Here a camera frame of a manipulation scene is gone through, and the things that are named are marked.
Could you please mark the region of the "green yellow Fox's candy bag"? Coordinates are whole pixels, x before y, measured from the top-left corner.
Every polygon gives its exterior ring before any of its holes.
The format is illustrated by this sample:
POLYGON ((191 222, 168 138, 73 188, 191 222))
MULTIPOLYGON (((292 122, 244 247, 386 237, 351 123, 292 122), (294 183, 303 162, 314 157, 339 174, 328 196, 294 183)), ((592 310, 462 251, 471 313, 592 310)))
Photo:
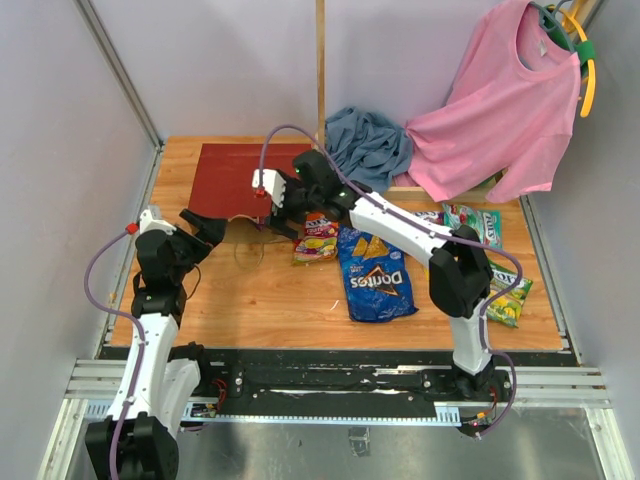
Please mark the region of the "green yellow Fox's candy bag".
MULTIPOLYGON (((490 283, 491 295, 504 290, 516 280, 516 272, 492 261, 489 261, 489 265, 493 273, 490 283)), ((523 277, 512 290, 491 302, 486 311, 487 318, 507 327, 517 328, 524 303, 532 285, 532 280, 523 277)))

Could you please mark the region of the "green candy snack bag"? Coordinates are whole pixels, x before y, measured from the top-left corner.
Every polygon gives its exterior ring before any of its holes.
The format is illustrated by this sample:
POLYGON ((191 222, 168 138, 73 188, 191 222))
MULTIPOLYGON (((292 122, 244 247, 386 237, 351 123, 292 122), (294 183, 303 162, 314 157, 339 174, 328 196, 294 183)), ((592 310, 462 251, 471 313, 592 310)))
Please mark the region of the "green candy snack bag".
POLYGON ((497 210, 476 209, 462 204, 442 204, 444 222, 452 229, 466 225, 478 235, 480 241, 494 248, 503 246, 502 215, 497 210))

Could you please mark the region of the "purple snack bag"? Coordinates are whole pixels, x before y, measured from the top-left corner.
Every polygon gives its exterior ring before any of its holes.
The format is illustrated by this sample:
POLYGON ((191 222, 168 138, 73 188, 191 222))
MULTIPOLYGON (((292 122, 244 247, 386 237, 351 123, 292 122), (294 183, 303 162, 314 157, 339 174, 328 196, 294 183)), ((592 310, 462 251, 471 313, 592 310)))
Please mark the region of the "purple snack bag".
POLYGON ((445 225, 445 215, 443 211, 418 211, 414 212, 414 215, 432 225, 445 225))

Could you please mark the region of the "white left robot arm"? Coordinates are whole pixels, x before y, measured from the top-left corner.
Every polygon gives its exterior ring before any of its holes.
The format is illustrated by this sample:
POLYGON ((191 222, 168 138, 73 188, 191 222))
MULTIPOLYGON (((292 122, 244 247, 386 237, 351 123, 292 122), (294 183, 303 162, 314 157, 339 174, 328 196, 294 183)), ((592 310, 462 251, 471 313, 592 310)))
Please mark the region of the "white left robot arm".
POLYGON ((177 347, 186 302, 183 282, 224 239, 227 222, 183 210, 192 232, 144 209, 117 235, 132 236, 139 272, 131 309, 123 312, 87 299, 99 310, 129 320, 132 341, 125 370, 105 418, 88 425, 85 445, 99 479, 173 479, 178 472, 177 434, 191 395, 214 383, 205 348, 177 347))

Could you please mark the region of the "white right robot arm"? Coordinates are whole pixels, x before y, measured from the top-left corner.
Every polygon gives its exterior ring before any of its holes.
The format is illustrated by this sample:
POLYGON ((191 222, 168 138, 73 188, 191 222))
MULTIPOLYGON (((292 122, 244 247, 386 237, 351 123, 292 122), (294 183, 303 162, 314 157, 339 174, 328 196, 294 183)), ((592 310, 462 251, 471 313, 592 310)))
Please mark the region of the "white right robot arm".
POLYGON ((495 373, 488 346, 486 302, 492 270, 476 232, 433 224, 348 180, 330 158, 308 150, 293 161, 295 173, 259 166, 252 187, 271 199, 266 223, 292 237, 291 223, 311 212, 377 236, 427 267, 431 302, 449 318, 454 340, 452 382, 466 400, 485 396, 495 373))

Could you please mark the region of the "orange Fox's candy bag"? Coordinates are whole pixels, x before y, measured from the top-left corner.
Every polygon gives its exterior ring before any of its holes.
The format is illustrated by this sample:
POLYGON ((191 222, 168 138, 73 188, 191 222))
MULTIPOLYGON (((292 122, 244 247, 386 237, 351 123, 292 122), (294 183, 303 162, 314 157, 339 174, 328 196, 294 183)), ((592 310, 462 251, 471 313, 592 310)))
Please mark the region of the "orange Fox's candy bag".
POLYGON ((332 260, 337 255, 339 224, 322 213, 310 213, 304 223, 302 239, 294 242, 293 265, 332 260))

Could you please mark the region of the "blue Doritos chip bag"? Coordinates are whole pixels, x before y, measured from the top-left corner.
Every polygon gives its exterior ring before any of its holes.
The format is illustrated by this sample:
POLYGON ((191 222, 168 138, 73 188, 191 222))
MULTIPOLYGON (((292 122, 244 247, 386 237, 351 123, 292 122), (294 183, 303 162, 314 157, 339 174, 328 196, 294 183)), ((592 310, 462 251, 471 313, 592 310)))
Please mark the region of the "blue Doritos chip bag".
POLYGON ((337 246, 352 321, 387 323, 418 312, 401 250, 345 226, 339 230, 337 246))

